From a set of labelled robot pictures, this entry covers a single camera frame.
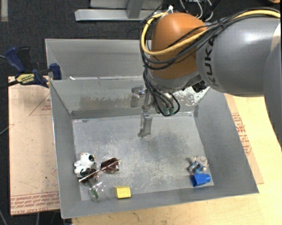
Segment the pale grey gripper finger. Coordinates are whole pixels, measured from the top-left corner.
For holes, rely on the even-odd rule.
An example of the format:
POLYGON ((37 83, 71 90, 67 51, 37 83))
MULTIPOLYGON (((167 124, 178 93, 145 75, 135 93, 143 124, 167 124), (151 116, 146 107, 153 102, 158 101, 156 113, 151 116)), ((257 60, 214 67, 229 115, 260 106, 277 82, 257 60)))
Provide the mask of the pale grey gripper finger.
POLYGON ((152 128, 151 123, 152 123, 152 116, 150 115, 145 116, 143 123, 145 135, 149 135, 151 133, 151 128, 152 128))
POLYGON ((145 124, 144 115, 141 115, 140 131, 139 131, 139 133, 138 133, 138 137, 140 137, 140 138, 143 138, 143 137, 144 137, 144 124, 145 124))

